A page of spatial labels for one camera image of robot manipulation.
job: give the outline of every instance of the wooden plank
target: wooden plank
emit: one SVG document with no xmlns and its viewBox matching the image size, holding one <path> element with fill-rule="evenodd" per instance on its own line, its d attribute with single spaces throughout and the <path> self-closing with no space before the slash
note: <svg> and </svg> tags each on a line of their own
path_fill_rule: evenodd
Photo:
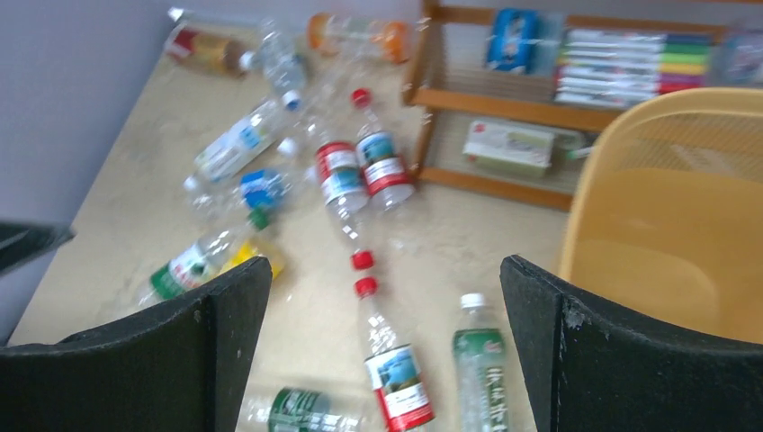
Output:
<svg viewBox="0 0 763 432">
<path fill-rule="evenodd" d="M 495 13 L 495 9 L 487 7 L 441 6 L 432 18 L 441 23 L 493 25 Z"/>
<path fill-rule="evenodd" d="M 418 179 L 418 176 L 421 174 L 421 170 L 426 163 L 426 153 L 429 151 L 429 143 L 432 142 L 432 135 L 435 133 L 436 122 L 437 111 L 426 108 L 421 125 L 421 132 L 418 134 L 418 139 L 416 141 L 413 164 L 408 168 L 408 171 L 416 179 Z"/>
<path fill-rule="evenodd" d="M 419 88 L 412 103 L 439 110 L 463 111 L 520 122 L 592 132 L 602 131 L 620 115 L 620 112 L 616 111 L 589 110 L 551 103 L 498 99 L 432 88 Z"/>
<path fill-rule="evenodd" d="M 626 29 L 650 32 L 691 32 L 709 33 L 713 43 L 723 40 L 726 28 L 721 25 L 693 24 L 690 22 L 629 20 L 625 18 L 608 18 L 605 16 L 570 15 L 567 17 L 568 27 L 588 29 Z"/>
<path fill-rule="evenodd" d="M 421 87 L 421 81 L 424 79 L 424 73 L 426 72 L 427 65 L 429 64 L 429 57 L 431 49 L 441 50 L 443 47 L 428 47 L 429 33 L 431 32 L 431 20 L 425 16 L 422 20 L 421 31 L 418 35 L 418 42 L 416 49 L 413 52 L 413 58 L 408 64 L 405 76 L 403 77 L 402 85 L 402 100 L 405 105 L 411 105 L 413 96 L 416 93 L 416 89 Z"/>
<path fill-rule="evenodd" d="M 501 182 L 478 175 L 458 173 L 431 166 L 424 167 L 419 178 L 439 185 L 458 187 L 481 194 L 495 195 L 501 198 L 508 198 L 509 200 L 542 205 L 564 211 L 569 211 L 572 205 L 572 195 L 570 194 Z"/>
</svg>

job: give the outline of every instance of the bottle with green label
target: bottle with green label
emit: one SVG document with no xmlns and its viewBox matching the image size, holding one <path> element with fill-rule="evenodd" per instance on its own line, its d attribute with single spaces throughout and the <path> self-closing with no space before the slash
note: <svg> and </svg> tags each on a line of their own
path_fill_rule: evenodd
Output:
<svg viewBox="0 0 763 432">
<path fill-rule="evenodd" d="M 485 304 L 482 294 L 464 295 L 453 335 L 462 432 L 508 430 L 506 343 Z"/>
<path fill-rule="evenodd" d="M 102 313 L 107 315 L 106 319 L 116 320 L 206 284 L 246 261 L 248 257 L 242 259 L 241 249 L 249 250 L 253 237 L 264 236 L 269 223 L 265 211 L 256 208 L 249 213 L 247 223 L 207 232 L 182 254 L 162 265 L 134 295 L 118 296 Z M 272 247 L 268 251 L 270 253 L 265 255 L 271 259 L 272 267 L 280 271 L 284 265 L 282 256 Z"/>
<path fill-rule="evenodd" d="M 369 393 L 305 389 L 284 379 L 250 382 L 237 432 L 382 432 Z M 310 387 L 327 389 L 328 383 Z"/>
</svg>

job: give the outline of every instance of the red bottle cap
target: red bottle cap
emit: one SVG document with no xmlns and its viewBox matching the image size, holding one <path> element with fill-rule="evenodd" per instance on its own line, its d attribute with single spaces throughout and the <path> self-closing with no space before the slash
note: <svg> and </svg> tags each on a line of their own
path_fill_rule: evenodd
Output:
<svg viewBox="0 0 763 432">
<path fill-rule="evenodd" d="M 350 260 L 352 261 L 355 270 L 368 270 L 375 264 L 373 261 L 373 253 L 370 250 L 356 252 L 350 257 Z"/>
<path fill-rule="evenodd" d="M 367 88 L 356 89 L 350 99 L 355 104 L 355 108 L 365 108 L 371 104 L 371 91 Z"/>
<path fill-rule="evenodd" d="M 375 277 L 364 277 L 355 283 L 355 293 L 358 294 L 358 297 L 376 294 L 378 288 L 379 284 Z"/>
</svg>

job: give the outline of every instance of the bottle with orange liquid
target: bottle with orange liquid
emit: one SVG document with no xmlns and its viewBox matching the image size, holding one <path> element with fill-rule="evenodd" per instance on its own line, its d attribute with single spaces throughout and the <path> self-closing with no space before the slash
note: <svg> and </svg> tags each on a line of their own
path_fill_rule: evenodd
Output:
<svg viewBox="0 0 763 432">
<path fill-rule="evenodd" d="M 410 57 L 410 25 L 400 21 L 375 21 L 318 13 L 310 18 L 310 47 L 326 55 L 336 55 L 345 42 L 370 42 L 370 57 L 403 63 Z"/>
</svg>

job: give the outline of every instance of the tabletop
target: tabletop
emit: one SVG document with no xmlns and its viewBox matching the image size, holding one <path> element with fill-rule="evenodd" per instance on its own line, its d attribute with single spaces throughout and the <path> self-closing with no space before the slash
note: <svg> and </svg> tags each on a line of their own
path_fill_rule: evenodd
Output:
<svg viewBox="0 0 763 432">
<path fill-rule="evenodd" d="M 218 31 L 253 37 L 241 29 Z M 310 60 L 315 74 L 331 62 Z M 370 68 L 368 86 L 398 145 L 410 148 L 423 111 L 400 103 L 404 66 Z M 193 158 L 268 91 L 261 74 L 241 80 L 205 76 L 161 58 L 74 220 L 76 237 L 57 253 L 11 344 L 55 343 L 103 324 L 98 312 L 105 303 L 135 290 L 190 246 L 203 233 L 182 187 Z M 266 166 L 273 156 L 266 151 L 252 167 Z M 552 268 L 566 213 L 430 184 L 417 193 L 424 205 L 399 235 L 419 247 L 382 253 L 379 276 L 399 314 L 415 324 L 414 346 L 440 424 L 446 431 L 459 429 L 451 340 L 460 296 L 481 292 L 510 346 L 511 430 L 535 430 L 498 273 L 501 260 L 512 254 Z M 321 201 L 309 203 L 278 222 L 288 271 L 274 281 L 252 379 L 304 375 L 367 387 L 353 289 L 359 276 Z"/>
</svg>

